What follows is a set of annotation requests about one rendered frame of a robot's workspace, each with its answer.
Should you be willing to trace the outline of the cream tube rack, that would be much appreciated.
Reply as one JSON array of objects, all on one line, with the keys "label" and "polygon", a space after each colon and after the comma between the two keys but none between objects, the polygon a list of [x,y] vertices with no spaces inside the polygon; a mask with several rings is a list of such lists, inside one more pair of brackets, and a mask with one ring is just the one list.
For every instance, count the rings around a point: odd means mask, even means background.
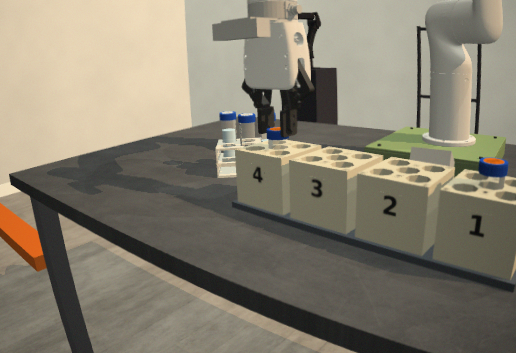
[{"label": "cream tube rack", "polygon": [[[224,147],[234,146],[234,147]],[[216,146],[216,161],[217,161],[217,175],[218,178],[230,178],[236,177],[236,162],[235,157],[224,157],[221,151],[223,150],[235,150],[245,146],[240,145],[240,139],[237,139],[233,143],[223,143],[222,140],[218,141]],[[222,162],[221,162],[222,161]]]}]

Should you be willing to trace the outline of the cream bucket adapter with holes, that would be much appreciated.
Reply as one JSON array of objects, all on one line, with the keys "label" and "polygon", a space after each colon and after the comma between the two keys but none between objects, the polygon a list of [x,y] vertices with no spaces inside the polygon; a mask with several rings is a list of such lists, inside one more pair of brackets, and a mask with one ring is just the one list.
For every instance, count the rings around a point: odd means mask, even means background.
[{"label": "cream bucket adapter with holes", "polygon": [[290,218],[347,234],[355,229],[357,173],[383,155],[326,147],[289,160]]},{"label": "cream bucket adapter with holes", "polygon": [[478,171],[465,169],[440,189],[432,259],[511,280],[516,178],[506,176],[501,190],[482,188],[479,180]]},{"label": "cream bucket adapter with holes", "polygon": [[440,189],[454,173],[396,157],[357,173],[355,237],[423,256],[435,242]]},{"label": "cream bucket adapter with holes", "polygon": [[268,141],[235,149],[238,202],[289,213],[289,160],[319,149],[321,145],[290,140],[282,150],[269,149]]}]

